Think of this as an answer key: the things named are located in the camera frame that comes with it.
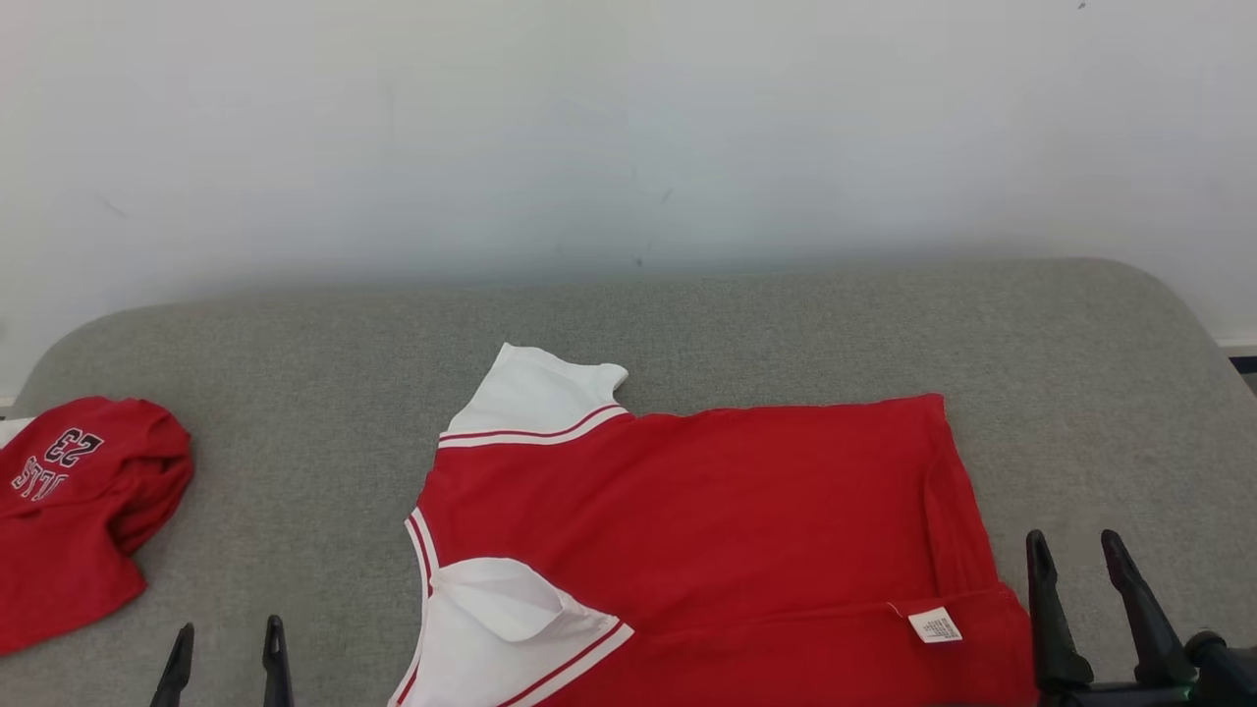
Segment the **clothing label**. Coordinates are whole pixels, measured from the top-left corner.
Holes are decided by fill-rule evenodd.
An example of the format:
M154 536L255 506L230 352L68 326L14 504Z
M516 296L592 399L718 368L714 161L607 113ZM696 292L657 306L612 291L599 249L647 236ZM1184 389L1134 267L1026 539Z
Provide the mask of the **clothing label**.
M960 640L960 630L955 628L952 616L941 606L924 614L911 614L908 620L916 629L916 635L921 637L925 643Z

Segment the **white sleeve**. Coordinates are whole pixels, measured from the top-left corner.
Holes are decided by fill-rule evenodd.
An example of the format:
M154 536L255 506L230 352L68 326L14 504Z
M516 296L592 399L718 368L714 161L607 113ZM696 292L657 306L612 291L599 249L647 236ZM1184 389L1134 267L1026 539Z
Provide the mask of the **white sleeve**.
M564 435L625 414L615 390L626 377L628 371L613 364L578 366L541 348L503 343L471 401L441 433L441 447L471 445L484 438L512 442L505 439L512 435L562 442Z
M401 707L530 707L634 632L582 605L523 562L464 560L436 570L424 611L422 659Z

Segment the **red fabric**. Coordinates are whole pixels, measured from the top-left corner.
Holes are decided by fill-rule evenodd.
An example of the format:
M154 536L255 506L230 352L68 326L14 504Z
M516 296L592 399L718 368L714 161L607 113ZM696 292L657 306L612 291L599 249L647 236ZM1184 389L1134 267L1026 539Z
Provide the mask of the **red fabric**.
M1035 701L939 395L446 448L419 507L442 565L517 559L636 630L546 707ZM939 606L963 640L904 618Z
M187 433L145 400L75 400L0 448L0 655L138 596L146 584L128 555L191 476Z

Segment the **gray mattress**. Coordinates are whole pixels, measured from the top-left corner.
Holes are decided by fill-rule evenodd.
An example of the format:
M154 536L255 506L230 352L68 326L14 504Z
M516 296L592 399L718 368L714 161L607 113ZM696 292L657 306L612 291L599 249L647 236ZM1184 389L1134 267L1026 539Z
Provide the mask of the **gray mattress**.
M147 704L185 621L184 704L258 703L278 613L300 704L382 707L419 635L402 521L503 341L623 365L636 413L941 391L1002 575L1024 596L1024 536L1042 528L1099 677L1135 663L1105 527L1180 634L1257 643L1257 400L1160 282L1045 260L180 304L87 325L14 415L151 399L192 433L196 477L136 555L148 591L0 658L0 703Z

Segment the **red shirt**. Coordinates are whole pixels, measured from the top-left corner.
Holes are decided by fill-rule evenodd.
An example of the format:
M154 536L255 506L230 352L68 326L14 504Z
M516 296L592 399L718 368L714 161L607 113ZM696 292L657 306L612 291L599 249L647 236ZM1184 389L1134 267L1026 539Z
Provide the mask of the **red shirt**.
M941 396L635 416L625 375L504 346L441 435L396 704L1033 702Z
M191 474L187 433L145 400L74 400L0 448L0 655L138 596L146 584L129 555L175 512Z

